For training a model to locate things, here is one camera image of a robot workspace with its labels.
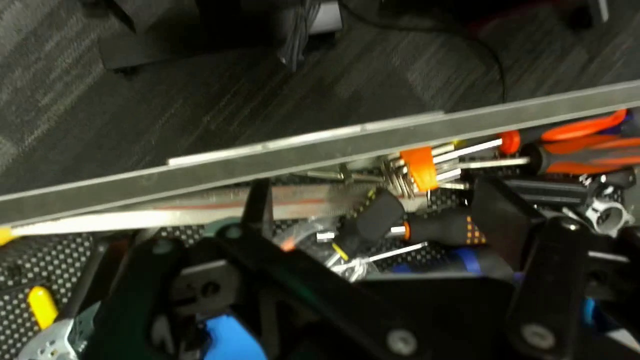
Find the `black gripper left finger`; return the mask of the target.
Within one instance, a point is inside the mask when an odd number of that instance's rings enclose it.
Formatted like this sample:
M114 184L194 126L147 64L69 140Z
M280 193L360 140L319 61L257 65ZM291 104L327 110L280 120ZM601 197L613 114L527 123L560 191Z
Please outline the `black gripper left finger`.
M262 235L273 233L274 206L273 206L273 186L269 179L257 179L251 186L244 212L243 212L243 223L261 231Z

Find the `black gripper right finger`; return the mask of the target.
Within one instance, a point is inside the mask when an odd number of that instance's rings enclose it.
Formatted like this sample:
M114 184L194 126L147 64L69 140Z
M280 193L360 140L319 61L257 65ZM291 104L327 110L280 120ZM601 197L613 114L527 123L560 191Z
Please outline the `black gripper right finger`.
M529 199L494 176L475 179L470 215L489 245L514 270L525 265L530 233L545 221Z

